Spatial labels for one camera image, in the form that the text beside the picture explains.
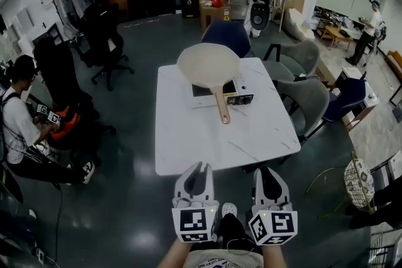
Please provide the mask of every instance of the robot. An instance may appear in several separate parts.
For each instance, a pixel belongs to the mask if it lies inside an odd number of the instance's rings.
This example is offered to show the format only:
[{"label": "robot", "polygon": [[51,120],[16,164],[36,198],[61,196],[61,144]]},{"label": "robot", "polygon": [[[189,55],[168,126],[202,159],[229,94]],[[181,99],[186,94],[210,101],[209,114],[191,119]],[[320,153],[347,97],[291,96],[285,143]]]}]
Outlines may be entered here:
[{"label": "robot", "polygon": [[[210,164],[194,164],[176,181],[172,215],[182,242],[205,242],[214,238],[219,202],[214,200]],[[297,235],[297,212],[292,211],[289,188],[268,167],[257,169],[253,184],[253,218],[248,222],[257,245],[281,245]]]}]

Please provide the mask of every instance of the black pants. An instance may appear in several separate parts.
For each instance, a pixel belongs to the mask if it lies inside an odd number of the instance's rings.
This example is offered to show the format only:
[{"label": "black pants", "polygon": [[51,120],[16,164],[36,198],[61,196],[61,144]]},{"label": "black pants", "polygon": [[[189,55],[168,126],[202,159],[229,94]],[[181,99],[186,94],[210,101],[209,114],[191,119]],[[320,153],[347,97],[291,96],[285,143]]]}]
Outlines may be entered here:
[{"label": "black pants", "polygon": [[363,31],[362,36],[356,44],[356,48],[354,50],[354,55],[351,57],[353,65],[357,65],[364,54],[364,50],[367,45],[373,40],[373,36],[370,36],[365,31]]},{"label": "black pants", "polygon": [[374,214],[363,214],[359,218],[363,227],[379,225],[383,222],[389,222],[392,225],[398,225],[402,222],[402,177],[391,182],[384,189],[374,194],[374,204],[376,206],[386,205],[379,208]]},{"label": "black pants", "polygon": [[[245,233],[243,225],[233,214],[228,213],[222,218],[219,233],[224,239],[223,249],[245,250],[263,255],[261,248]],[[218,243],[201,242],[191,247],[191,251],[209,249],[218,249]]]},{"label": "black pants", "polygon": [[55,183],[81,183],[84,180],[85,171],[82,168],[75,167],[73,170],[64,168],[36,149],[29,148],[27,154],[32,154],[33,157],[24,156],[18,164],[7,163],[15,175]]}]

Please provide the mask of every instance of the black cable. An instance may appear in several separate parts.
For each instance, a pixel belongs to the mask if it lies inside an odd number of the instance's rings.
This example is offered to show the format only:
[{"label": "black cable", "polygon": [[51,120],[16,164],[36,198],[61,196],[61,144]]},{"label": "black cable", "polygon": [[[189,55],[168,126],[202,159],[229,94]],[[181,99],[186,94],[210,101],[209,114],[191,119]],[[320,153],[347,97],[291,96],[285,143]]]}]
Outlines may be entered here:
[{"label": "black cable", "polygon": [[56,242],[55,242],[55,261],[54,261],[54,263],[53,263],[53,266],[56,265],[56,262],[57,262],[58,223],[59,223],[59,221],[60,221],[60,214],[61,214],[61,212],[62,212],[62,205],[63,205],[63,192],[62,192],[62,189],[61,189],[60,187],[59,187],[59,188],[56,187],[56,189],[57,189],[58,191],[60,191],[60,206],[59,206],[59,208],[58,208],[58,213],[57,213],[57,222],[56,222]]}]

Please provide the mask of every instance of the marble tabletop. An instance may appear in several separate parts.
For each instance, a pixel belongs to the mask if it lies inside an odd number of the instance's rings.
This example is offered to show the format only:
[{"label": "marble tabletop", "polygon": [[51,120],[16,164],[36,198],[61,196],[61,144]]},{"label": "marble tabletop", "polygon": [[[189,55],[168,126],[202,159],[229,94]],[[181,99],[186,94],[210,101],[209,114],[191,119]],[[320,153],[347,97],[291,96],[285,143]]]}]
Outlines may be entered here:
[{"label": "marble tabletop", "polygon": [[199,161],[217,170],[300,150],[291,119],[262,61],[243,58],[240,62],[254,100],[249,105],[230,105],[228,125],[221,123],[216,106],[192,108],[188,81],[176,65],[159,68],[155,117],[159,175],[182,174]]}]

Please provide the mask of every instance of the cardboard box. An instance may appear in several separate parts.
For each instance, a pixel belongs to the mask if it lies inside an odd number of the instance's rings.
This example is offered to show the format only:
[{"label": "cardboard box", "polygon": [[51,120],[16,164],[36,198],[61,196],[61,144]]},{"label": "cardboard box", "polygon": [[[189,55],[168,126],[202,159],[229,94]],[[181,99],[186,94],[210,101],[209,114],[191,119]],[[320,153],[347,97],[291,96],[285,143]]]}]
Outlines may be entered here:
[{"label": "cardboard box", "polygon": [[200,20],[202,31],[205,31],[210,23],[215,20],[229,20],[230,7],[227,4],[227,0],[222,0],[224,6],[221,8],[203,6],[202,3],[204,1],[211,0],[200,0]]}]

